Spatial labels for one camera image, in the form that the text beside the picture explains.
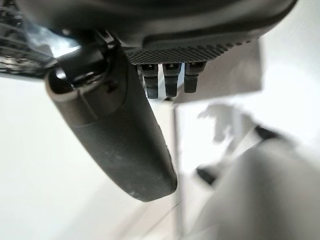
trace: black plastic housing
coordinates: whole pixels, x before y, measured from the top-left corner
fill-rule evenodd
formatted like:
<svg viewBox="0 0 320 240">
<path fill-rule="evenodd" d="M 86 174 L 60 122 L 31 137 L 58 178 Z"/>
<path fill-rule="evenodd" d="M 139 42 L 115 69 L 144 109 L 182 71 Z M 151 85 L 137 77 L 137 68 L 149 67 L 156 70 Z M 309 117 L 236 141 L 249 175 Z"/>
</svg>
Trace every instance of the black plastic housing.
<svg viewBox="0 0 320 240">
<path fill-rule="evenodd" d="M 120 51 L 116 58 L 111 72 L 78 88 L 51 71 L 46 89 L 101 169 L 129 195 L 149 202 L 172 194 L 177 176 L 137 70 Z"/>
</svg>

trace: white wall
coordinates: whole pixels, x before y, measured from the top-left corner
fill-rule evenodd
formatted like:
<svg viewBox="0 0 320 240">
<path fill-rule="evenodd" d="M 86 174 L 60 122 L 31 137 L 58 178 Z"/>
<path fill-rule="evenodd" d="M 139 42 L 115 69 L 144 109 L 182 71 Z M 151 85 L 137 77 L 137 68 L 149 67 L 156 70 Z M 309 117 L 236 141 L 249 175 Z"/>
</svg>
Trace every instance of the white wall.
<svg viewBox="0 0 320 240">
<path fill-rule="evenodd" d="M 153 105 L 172 150 L 171 107 Z M 0 77 L 0 239 L 134 239 L 122 234 L 129 222 L 128 232 L 146 237 L 174 201 L 146 204 L 128 196 L 78 142 L 43 82 Z M 150 215 L 148 223 L 136 226 L 142 214 Z"/>
</svg>

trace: white surface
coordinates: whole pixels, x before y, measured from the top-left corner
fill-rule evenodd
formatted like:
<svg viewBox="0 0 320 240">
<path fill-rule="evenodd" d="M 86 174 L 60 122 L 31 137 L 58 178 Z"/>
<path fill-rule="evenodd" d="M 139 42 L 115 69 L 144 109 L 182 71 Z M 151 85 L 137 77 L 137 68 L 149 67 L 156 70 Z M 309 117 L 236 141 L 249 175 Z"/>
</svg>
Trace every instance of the white surface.
<svg viewBox="0 0 320 240">
<path fill-rule="evenodd" d="M 152 105 L 174 152 L 171 105 Z M 168 235 L 150 228 L 175 205 L 175 196 L 142 203 L 121 191 L 67 127 L 43 82 L 1 77 L 0 113 L 0 239 L 118 240 L 123 231 L 135 234 L 124 239 Z M 137 215 L 141 208 L 147 222 Z M 135 218 L 141 218 L 140 226 Z M 172 221 L 166 228 L 174 234 Z"/>
<path fill-rule="evenodd" d="M 192 228 L 197 213 L 203 206 L 200 203 L 205 203 L 208 195 L 213 194 L 213 191 L 209 193 L 207 188 L 200 185 L 193 175 L 193 170 L 200 164 L 219 161 L 224 156 L 227 145 L 234 138 L 228 130 L 235 126 L 235 122 L 231 120 L 225 126 L 226 139 L 222 142 L 213 141 L 217 117 L 199 117 L 208 106 L 224 104 L 232 109 L 241 110 L 245 116 L 251 117 L 252 122 L 274 129 L 294 140 L 298 149 L 320 163 L 319 11 L 319 1 L 300 0 L 284 21 L 261 38 L 261 92 L 245 94 L 243 89 L 238 91 L 235 88 L 247 87 L 248 92 L 251 92 L 252 88 L 229 84 L 230 72 L 236 70 L 245 73 L 241 66 L 248 65 L 247 58 L 240 59 L 229 69 L 228 58 L 233 63 L 232 57 L 236 51 L 232 49 L 224 56 L 225 69 L 217 69 L 219 74 L 208 76 L 206 79 L 208 82 L 219 83 L 217 86 L 220 87 L 220 83 L 223 83 L 226 77 L 224 87 L 227 89 L 212 88 L 209 97 L 208 92 L 211 89 L 200 87 L 200 90 L 206 90 L 206 100 L 203 100 L 201 92 L 198 92 L 200 97 L 197 99 L 200 101 L 184 103 L 178 107 L 179 161 L 182 174 L 186 177 L 182 192 L 185 199 L 183 204 L 186 232 Z M 218 66 L 223 68 L 219 58 L 216 61 Z M 178 99 L 182 102 L 197 100 L 192 96 L 179 96 Z"/>
</svg>

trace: textured plastic surface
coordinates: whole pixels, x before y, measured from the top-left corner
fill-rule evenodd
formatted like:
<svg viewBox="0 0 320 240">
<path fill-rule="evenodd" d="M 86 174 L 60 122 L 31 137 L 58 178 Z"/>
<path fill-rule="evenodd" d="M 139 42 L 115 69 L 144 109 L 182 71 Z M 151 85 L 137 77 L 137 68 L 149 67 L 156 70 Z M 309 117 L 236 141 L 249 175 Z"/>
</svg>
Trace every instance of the textured plastic surface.
<svg viewBox="0 0 320 240">
<path fill-rule="evenodd" d="M 118 101 L 113 100 L 115 105 L 120 103 L 116 109 L 101 110 L 96 106 L 108 101 L 105 84 L 95 83 L 89 93 L 57 94 L 55 83 L 47 79 L 47 89 L 74 134 L 102 170 L 132 197 L 153 201 L 176 190 L 171 156 L 137 70 L 120 54 L 114 66 L 110 78 L 117 76 L 118 80 L 126 81 L 125 96 L 121 98 L 121 90 Z M 79 114 L 75 112 L 75 102 L 81 108 Z"/>
<path fill-rule="evenodd" d="M 18 0 L 54 29 L 107 29 L 132 64 L 206 62 L 259 38 L 297 0 Z"/>
</svg>

